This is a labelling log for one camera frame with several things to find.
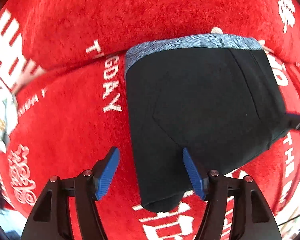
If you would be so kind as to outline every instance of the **white cloth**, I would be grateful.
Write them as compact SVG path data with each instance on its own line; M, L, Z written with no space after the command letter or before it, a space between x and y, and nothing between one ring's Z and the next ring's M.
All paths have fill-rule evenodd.
M4 138L10 135L18 124L17 101L11 93L0 90L0 151L6 153Z

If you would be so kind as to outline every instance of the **red velvet cloth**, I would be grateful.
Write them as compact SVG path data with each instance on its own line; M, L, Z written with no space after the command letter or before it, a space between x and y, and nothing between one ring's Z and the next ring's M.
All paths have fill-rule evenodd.
M292 0L295 24L287 25L284 33L279 1L9 0L0 12L1 23L8 19L0 25L0 41L7 46L0 46L0 84L13 91L27 84L17 94L19 124L7 154L0 154L2 183L12 205L28 216L50 176L76 176L117 146L118 170L108 194L97 203L108 238L192 240L205 207L192 192L170 213L150 213L138 206L125 50L143 41L209 33L212 27L265 40L274 51L268 58L287 110L300 113L300 66L295 64L300 61L300 6ZM16 28L13 19L19 24L15 32L9 29L13 24ZM2 56L14 54L17 60L11 65ZM109 65L118 65L118 72L114 68L106 80ZM115 81L119 85L104 98L104 84ZM107 110L111 103L120 108ZM229 176L246 174L259 184L272 211L281 210L300 179L300 134L290 132ZM232 208L230 199L222 239L229 236Z

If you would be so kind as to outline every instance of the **white chinese character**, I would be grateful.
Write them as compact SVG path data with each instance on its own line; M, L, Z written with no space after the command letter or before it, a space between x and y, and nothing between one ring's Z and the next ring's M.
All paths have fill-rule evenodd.
M27 59L23 56L21 34L16 36L19 30L16 19L13 19L2 33L10 18L11 13L8 10L5 10L0 18L0 88L16 93L24 84L45 71L40 66L35 68L33 60L27 63Z
M294 26L296 20L293 16L293 13L296 12L296 9L291 0L280 0L279 4L279 14L281 16L282 22L284 23L283 33L287 32L287 25L290 25L291 28Z
M143 226L143 229L149 240L164 240L167 238L174 238L175 240L183 240L182 236L189 236L191 233L193 233L193 227L192 227L193 220L194 220L193 217L180 215L178 217L177 221L173 222L173 223L160 225L160 226L156 226L156 227L147 226L147 225L142 225L142 226ZM181 229L180 233L177 233L174 235L169 235L169 236L159 237L157 230L173 227L176 225L180 226L180 229Z
M28 153L28 147L23 147L21 144L16 152L10 151L8 155L9 175L11 178L10 185L14 189L16 199L22 204L28 203L33 206L37 198L32 190L35 189L36 185L33 180L29 180L30 169L26 157Z
M189 211L189 210L190 210L190 206L188 204L180 202L179 206L178 206L178 210L176 212L171 212L171 213L170 212L159 212L159 213L157 213L157 216L155 216L155 217L143 218L143 219L139 219L139 221L143 223L143 222L147 222L147 221L151 221L151 220L172 217L172 216L179 215L179 214Z

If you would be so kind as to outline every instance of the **red fabric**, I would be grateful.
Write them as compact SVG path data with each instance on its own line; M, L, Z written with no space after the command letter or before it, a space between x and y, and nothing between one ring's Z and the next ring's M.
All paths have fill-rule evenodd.
M0 17L8 10L17 19L25 58L45 70L83 65L82 61L100 53L127 50L144 41L209 33L212 27L219 27L224 33L266 40L266 46L279 58L297 62L300 6L292 0L295 24L288 25L283 33L285 23L279 15L279 1L9 0ZM86 53L95 40L100 51Z
M0 41L10 45L4 55L16 53L18 61L9 65L0 58L0 85L17 91L33 80L17 94L19 124L10 136L7 155L0 154L2 183L12 205L28 216L50 176L76 176L102 159L111 146L117 146L121 152L118 170L108 194L97 203L108 238L158 240L173 236L192 240L205 207L193 193L182 199L179 209L167 214L150 213L138 206L125 52L101 56L143 41L208 33L212 27L252 36L265 40L265 46L274 50L275 56L268 58L287 110L300 113L300 67L287 63L300 61L300 6L292 0L295 24L288 25L284 33L278 1L9 0L0 12L0 20L9 18L0 26ZM13 19L19 27L10 37L7 30ZM16 44L19 37L22 46ZM87 52L95 40L100 48ZM25 63L20 68L22 56ZM113 77L105 80L109 65L118 65L118 72L112 70ZM119 85L103 98L103 84L114 81ZM120 111L105 111L112 101ZM280 211L300 179L300 134L290 132L229 176L246 174L259 184L272 211ZM233 200L228 204L222 239L229 236ZM76 222L73 228L79 239Z

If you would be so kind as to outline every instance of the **blue rubber grip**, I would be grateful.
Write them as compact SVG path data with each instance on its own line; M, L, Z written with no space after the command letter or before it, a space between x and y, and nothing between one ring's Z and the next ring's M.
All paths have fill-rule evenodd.
M196 195L198 195L202 200L206 197L206 194L204 192L204 184L203 180L194 165L194 162L191 159L191 156L186 148L183 149L182 154L183 163L186 167L186 170L188 172L192 187Z
M116 148L98 180L98 190L96 191L97 200L100 200L108 192L114 173L119 165L119 153L119 149Z

